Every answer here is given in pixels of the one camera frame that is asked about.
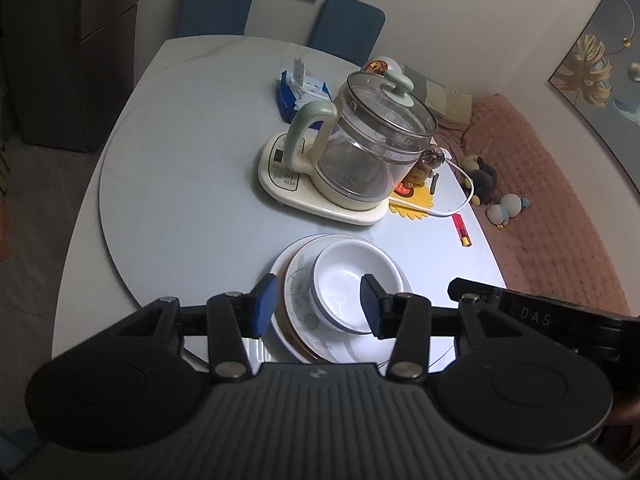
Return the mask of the person right hand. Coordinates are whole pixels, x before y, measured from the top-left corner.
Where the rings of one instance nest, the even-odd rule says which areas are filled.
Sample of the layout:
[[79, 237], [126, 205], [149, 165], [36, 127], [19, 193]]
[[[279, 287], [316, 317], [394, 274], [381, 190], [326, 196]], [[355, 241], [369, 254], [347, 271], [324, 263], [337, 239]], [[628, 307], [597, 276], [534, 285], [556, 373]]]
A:
[[608, 415], [609, 425], [635, 425], [640, 420], [640, 400], [615, 404]]

